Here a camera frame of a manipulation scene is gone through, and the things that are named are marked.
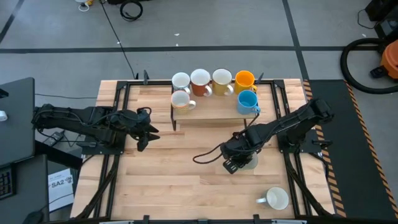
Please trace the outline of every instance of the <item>brown mug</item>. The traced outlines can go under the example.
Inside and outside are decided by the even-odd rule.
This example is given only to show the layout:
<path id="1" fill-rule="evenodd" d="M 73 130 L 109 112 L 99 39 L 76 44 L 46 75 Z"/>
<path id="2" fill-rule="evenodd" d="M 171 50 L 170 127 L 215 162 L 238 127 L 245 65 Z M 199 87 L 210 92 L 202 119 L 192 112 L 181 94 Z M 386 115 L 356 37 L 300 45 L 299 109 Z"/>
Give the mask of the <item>brown mug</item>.
<path id="1" fill-rule="evenodd" d="M 196 69 L 191 73 L 191 87 L 195 96 L 211 96 L 210 73 L 204 69 Z"/>

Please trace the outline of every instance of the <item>wooden table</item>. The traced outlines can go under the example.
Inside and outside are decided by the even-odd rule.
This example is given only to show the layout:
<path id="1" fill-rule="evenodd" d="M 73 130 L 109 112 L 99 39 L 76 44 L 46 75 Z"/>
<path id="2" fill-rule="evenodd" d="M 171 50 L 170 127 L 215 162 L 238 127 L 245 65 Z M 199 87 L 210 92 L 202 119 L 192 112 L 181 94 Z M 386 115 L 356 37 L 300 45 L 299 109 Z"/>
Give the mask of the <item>wooden table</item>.
<path id="1" fill-rule="evenodd" d="M 305 104 L 301 81 L 284 81 L 290 108 L 296 110 Z M 101 82 L 97 106 L 112 106 L 116 82 Z M 223 159 L 199 165 L 192 162 L 192 157 L 213 149 L 228 140 L 234 131 L 242 130 L 241 119 L 179 121 L 177 131 L 173 131 L 170 86 L 132 86 L 130 94 L 128 109 L 152 108 L 151 124 L 159 129 L 161 139 L 150 142 L 143 152 L 137 152 L 136 142 L 127 138 L 126 150 L 119 163 L 113 220 L 142 220 L 144 215 L 150 215 L 151 220 L 251 219 L 253 214 L 259 214 L 260 218 L 294 217 L 291 201 L 281 211 L 256 203 L 256 199 L 271 187 L 282 187 L 289 193 L 284 160 L 275 136 L 264 145 L 254 170 L 237 171 L 231 175 L 222 166 Z M 274 120 L 271 88 L 259 85 L 257 95 L 262 112 L 256 122 Z M 202 159 L 214 158 L 219 153 L 215 151 Z M 326 210 L 334 213 L 322 163 L 306 154 L 302 154 L 301 159 L 308 188 Z M 81 168 L 72 217 L 84 209 L 96 192 L 102 161 L 103 156 L 98 155 Z M 107 196 L 105 192 L 102 215 Z M 304 214 L 299 190 L 298 202 Z"/>

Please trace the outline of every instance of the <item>wooden shelf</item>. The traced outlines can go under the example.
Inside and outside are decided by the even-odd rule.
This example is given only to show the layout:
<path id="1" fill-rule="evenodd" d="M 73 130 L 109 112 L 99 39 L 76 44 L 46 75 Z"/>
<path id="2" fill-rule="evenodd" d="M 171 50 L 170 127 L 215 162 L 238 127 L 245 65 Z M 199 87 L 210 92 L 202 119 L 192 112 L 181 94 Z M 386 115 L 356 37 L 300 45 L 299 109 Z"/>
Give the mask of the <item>wooden shelf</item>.
<path id="1" fill-rule="evenodd" d="M 236 110 L 238 96 L 234 93 L 230 96 L 211 95 L 209 97 L 191 94 L 190 97 L 191 100 L 196 101 L 197 106 L 187 114 L 174 113 L 175 121 L 199 119 L 253 119 L 256 116 L 254 113 L 247 115 L 238 113 Z"/>

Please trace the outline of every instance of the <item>orange mug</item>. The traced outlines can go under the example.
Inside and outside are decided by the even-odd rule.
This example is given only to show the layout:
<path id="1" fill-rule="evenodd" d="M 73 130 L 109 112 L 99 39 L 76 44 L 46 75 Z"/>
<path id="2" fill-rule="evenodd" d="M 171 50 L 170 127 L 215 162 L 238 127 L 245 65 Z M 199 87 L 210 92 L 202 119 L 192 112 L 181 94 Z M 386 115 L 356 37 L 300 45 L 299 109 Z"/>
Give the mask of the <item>orange mug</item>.
<path id="1" fill-rule="evenodd" d="M 234 91 L 239 94 L 243 90 L 257 91 L 257 86 L 254 85 L 254 75 L 249 71 L 240 71 L 235 76 Z"/>

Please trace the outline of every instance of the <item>mug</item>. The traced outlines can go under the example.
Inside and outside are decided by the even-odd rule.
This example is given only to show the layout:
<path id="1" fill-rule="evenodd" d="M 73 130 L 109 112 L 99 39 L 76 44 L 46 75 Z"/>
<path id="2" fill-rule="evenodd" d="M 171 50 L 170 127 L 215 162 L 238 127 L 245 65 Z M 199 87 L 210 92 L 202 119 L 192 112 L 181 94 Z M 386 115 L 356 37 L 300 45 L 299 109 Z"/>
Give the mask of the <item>mug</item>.
<path id="1" fill-rule="evenodd" d="M 260 113 L 261 109 L 257 106 L 257 95 L 251 90 L 243 90 L 238 95 L 238 112 L 240 114 Z"/>
<path id="2" fill-rule="evenodd" d="M 190 82 L 191 79 L 189 78 L 189 75 L 183 72 L 176 73 L 172 78 L 174 90 L 184 90 L 188 94 L 191 94 L 191 91 L 189 90 Z"/>
<path id="3" fill-rule="evenodd" d="M 235 76 L 235 93 L 239 94 L 243 90 L 257 91 L 254 85 L 254 75 L 249 71 L 240 71 Z"/>
<path id="4" fill-rule="evenodd" d="M 213 92 L 217 96 L 229 96 L 234 92 L 234 88 L 230 85 L 232 74 L 227 69 L 219 68 L 213 72 Z"/>
<path id="5" fill-rule="evenodd" d="M 267 203 L 275 210 L 283 210 L 289 204 L 289 196 L 286 191 L 280 187 L 273 187 L 267 190 L 262 198 L 256 200 L 257 203 Z"/>
<path id="6" fill-rule="evenodd" d="M 189 94 L 185 91 L 178 90 L 172 94 L 172 106 L 177 114 L 186 114 L 194 109 L 197 103 L 190 100 Z"/>
<path id="7" fill-rule="evenodd" d="M 211 96 L 213 93 L 210 86 L 210 73 L 204 69 L 196 69 L 191 73 L 192 92 L 195 96 Z"/>

